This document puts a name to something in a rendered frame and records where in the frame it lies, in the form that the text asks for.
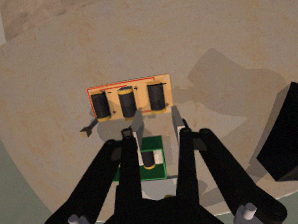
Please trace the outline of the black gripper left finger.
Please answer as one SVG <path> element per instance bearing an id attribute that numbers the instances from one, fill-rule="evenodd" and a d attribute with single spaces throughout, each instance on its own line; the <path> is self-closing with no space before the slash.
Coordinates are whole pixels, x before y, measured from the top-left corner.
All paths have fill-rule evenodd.
<path id="1" fill-rule="evenodd" d="M 140 224 L 138 152 L 143 131 L 142 111 L 136 110 L 131 126 L 121 131 L 122 140 L 110 139 L 103 144 L 68 200 L 44 224 L 95 224 L 119 165 L 112 224 Z"/>

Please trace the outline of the green open-top box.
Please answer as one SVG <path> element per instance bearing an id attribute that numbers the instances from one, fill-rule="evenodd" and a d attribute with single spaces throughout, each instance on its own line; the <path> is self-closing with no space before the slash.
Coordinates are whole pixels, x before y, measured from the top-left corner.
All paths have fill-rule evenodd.
<path id="1" fill-rule="evenodd" d="M 154 158 L 155 158 L 155 167 L 152 169 L 144 168 L 141 153 L 145 151 L 153 151 Z M 165 163 L 165 156 L 164 156 L 164 149 L 162 143 L 162 136 L 149 136 L 143 137 L 141 151 L 138 152 L 139 158 L 139 169 L 140 169 L 140 179 L 142 180 L 155 180 L 155 179 L 165 179 L 166 176 L 166 163 Z M 161 153 L 162 152 L 162 153 Z M 163 160 L 162 160 L 163 158 Z M 115 174 L 113 182 L 119 182 L 119 169 Z"/>

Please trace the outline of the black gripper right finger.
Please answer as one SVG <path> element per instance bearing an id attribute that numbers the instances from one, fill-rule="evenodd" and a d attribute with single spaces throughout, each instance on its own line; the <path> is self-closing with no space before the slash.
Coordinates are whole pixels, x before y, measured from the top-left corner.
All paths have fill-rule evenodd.
<path id="1" fill-rule="evenodd" d="M 210 129 L 202 128 L 199 132 L 193 132 L 186 120 L 181 118 L 176 105 L 171 106 L 171 112 L 179 146 L 173 224 L 201 224 L 194 150 L 199 150 L 227 206 L 235 216 L 234 224 L 284 222 L 287 217 L 286 207 L 254 183 Z"/>

